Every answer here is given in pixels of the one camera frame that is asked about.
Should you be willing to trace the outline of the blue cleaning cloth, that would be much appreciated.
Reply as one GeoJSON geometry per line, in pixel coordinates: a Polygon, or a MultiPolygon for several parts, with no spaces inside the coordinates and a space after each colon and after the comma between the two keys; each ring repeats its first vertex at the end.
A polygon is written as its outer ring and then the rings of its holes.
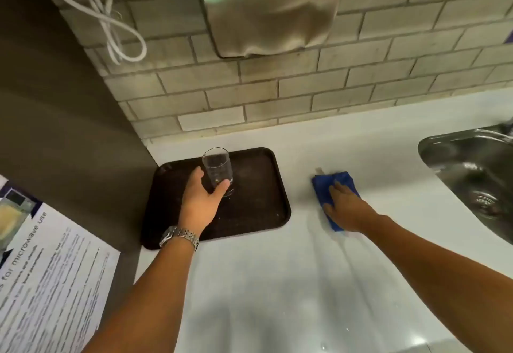
{"type": "Polygon", "coordinates": [[[331,197],[329,194],[329,186],[334,183],[334,181],[339,181],[343,185],[348,186],[358,197],[360,197],[360,194],[356,190],[354,181],[352,177],[347,172],[337,172],[334,174],[323,174],[318,173],[311,179],[311,183],[314,189],[314,192],[316,194],[317,200],[320,204],[320,207],[322,209],[322,213],[326,217],[329,226],[334,232],[341,232],[343,231],[342,228],[338,227],[325,213],[323,210],[323,204],[331,202],[331,197]]]}

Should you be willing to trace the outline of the person's left hand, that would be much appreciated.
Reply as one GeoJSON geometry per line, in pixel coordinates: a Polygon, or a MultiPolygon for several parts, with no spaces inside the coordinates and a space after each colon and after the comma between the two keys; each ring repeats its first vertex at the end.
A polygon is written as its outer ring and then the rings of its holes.
{"type": "Polygon", "coordinates": [[[203,187],[203,176],[204,172],[200,167],[196,167],[189,176],[178,216],[178,226],[187,228],[198,236],[213,221],[219,207],[208,203],[209,192],[203,187]]]}

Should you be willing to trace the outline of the person's left forearm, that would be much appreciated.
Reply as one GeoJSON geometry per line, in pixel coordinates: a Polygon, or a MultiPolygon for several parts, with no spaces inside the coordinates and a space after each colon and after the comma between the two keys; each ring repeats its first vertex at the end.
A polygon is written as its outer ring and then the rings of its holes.
{"type": "Polygon", "coordinates": [[[174,353],[194,253],[189,240],[169,240],[82,353],[174,353]]]}

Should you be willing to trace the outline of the clear drinking glass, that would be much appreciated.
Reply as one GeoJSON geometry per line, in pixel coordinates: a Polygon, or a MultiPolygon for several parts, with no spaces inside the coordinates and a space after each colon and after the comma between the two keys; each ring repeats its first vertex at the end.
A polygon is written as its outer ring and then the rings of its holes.
{"type": "Polygon", "coordinates": [[[202,163],[214,189],[222,181],[229,180],[230,185],[224,197],[231,196],[234,192],[234,177],[229,152],[222,147],[211,148],[203,154],[202,163]]]}

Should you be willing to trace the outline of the stainless steel paper towel dispenser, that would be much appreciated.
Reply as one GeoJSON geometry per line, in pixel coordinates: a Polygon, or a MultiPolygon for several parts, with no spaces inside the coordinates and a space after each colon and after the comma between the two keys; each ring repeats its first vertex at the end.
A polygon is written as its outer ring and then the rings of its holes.
{"type": "Polygon", "coordinates": [[[220,58],[272,56],[322,45],[340,0],[201,0],[220,58]]]}

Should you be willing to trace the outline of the silver metal wristwatch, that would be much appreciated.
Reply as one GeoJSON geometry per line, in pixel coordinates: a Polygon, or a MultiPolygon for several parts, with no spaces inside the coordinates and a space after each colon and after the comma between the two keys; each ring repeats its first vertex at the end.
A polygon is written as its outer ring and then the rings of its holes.
{"type": "Polygon", "coordinates": [[[158,245],[159,248],[165,246],[173,238],[182,238],[189,241],[194,247],[195,251],[197,250],[200,242],[199,236],[190,231],[189,229],[179,226],[170,226],[163,233],[158,245]]]}

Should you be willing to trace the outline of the printed paper notice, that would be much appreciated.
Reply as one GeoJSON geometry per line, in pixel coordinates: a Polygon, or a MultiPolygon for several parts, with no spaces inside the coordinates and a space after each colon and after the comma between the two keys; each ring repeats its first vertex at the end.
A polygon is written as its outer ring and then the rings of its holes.
{"type": "Polygon", "coordinates": [[[80,353],[119,255],[0,175],[0,353],[80,353]]]}

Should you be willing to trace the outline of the person's right hand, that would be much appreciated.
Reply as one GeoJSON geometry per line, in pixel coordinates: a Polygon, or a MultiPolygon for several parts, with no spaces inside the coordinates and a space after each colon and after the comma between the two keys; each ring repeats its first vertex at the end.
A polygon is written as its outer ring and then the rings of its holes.
{"type": "Polygon", "coordinates": [[[349,187],[335,181],[328,191],[332,202],[323,204],[324,213],[343,230],[365,233],[380,221],[381,216],[349,187]]]}

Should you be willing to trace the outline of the dark brown plastic tray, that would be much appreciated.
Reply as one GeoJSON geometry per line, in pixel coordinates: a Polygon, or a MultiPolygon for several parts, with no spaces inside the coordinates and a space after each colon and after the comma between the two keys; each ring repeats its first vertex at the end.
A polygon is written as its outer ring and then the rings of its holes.
{"type": "MultiPolygon", "coordinates": [[[[264,147],[229,152],[234,192],[224,197],[200,241],[240,236],[285,225],[291,207],[272,150],[264,147]]],[[[202,184],[213,191],[201,157],[166,162],[153,175],[140,243],[158,250],[164,233],[177,223],[182,195],[191,172],[204,170],[202,184]]]]}

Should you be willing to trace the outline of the person's right forearm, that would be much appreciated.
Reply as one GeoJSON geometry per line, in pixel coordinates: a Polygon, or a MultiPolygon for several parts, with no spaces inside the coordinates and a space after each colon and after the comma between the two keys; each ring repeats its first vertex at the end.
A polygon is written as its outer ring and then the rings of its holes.
{"type": "Polygon", "coordinates": [[[355,228],[469,350],[513,353],[513,279],[421,238],[386,215],[359,219],[355,228]]]}

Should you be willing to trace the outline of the stainless steel sink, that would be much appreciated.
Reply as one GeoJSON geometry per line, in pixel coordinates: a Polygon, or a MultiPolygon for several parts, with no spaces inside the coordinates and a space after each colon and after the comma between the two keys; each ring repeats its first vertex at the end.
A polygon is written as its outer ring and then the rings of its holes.
{"type": "Polygon", "coordinates": [[[513,119],[427,137],[418,152],[485,227],[513,246],[513,119]]]}

